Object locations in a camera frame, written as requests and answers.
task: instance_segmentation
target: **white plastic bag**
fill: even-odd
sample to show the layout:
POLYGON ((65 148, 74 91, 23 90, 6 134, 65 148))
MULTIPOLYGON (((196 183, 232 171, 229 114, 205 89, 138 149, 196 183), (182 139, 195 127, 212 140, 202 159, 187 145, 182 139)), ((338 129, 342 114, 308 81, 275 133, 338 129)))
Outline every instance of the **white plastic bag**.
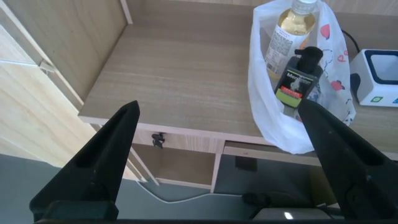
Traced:
MULTIPOLYGON (((254 120, 264 139, 292 154, 313 151, 304 125, 283 114, 284 105, 276 98, 268 77, 264 56, 279 16, 292 6, 292 0, 276 0, 254 9, 250 40, 249 96, 254 120)), ((313 12, 317 23, 307 46, 323 50, 324 70, 319 84, 308 99, 321 104, 347 125, 355 117, 349 91, 349 63, 346 42, 333 11, 318 1, 313 12)))

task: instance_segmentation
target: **black cable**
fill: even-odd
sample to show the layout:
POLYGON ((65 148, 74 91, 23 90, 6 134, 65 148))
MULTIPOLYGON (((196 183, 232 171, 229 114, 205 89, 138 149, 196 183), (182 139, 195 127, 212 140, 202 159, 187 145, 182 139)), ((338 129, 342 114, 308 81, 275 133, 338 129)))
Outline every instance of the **black cable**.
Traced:
POLYGON ((347 31, 343 30, 343 29, 342 29, 341 31, 342 31, 345 35, 347 35, 347 37, 349 37, 349 38, 353 41, 356 50, 358 51, 358 53, 360 53, 361 49, 359 48, 358 43, 356 42, 356 40, 354 39, 354 37, 353 37, 351 34, 349 34, 347 31))

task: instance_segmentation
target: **bottle label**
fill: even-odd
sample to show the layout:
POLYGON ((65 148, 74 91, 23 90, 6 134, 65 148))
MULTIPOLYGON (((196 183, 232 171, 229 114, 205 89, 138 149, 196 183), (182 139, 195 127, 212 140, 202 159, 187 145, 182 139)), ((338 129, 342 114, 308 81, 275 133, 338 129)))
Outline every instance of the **bottle label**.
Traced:
POLYGON ((308 37, 309 33, 293 35, 276 25, 266 53, 267 68, 275 74, 282 74, 289 59, 295 55, 294 50, 303 49, 308 37))
POLYGON ((286 70, 286 76, 282 78, 275 94, 276 97, 291 107, 298 107, 303 96, 310 90, 314 79, 289 69, 286 70))

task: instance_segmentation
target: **drawer handle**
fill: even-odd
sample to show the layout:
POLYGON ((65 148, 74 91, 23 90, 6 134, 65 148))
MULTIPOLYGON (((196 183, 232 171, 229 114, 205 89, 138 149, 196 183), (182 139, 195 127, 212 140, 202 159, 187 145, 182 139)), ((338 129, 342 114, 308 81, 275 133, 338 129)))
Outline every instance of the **drawer handle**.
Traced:
POLYGON ((152 144, 155 147, 159 147, 159 148, 163 149, 163 143, 165 141, 165 139, 163 138, 163 133, 153 134, 152 139, 153 139, 152 144))

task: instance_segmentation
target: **bottle cap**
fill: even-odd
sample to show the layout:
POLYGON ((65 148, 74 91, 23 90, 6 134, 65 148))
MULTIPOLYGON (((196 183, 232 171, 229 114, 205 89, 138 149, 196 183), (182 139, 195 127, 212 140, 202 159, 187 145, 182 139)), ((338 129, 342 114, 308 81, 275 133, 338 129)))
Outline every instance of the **bottle cap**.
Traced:
POLYGON ((296 49, 294 53, 301 55, 297 63, 297 69, 304 73, 312 73, 323 57, 323 52, 318 47, 306 47, 303 50, 296 49))
POLYGON ((308 15, 313 11, 316 5, 317 0, 294 0, 292 10, 296 14, 308 15))

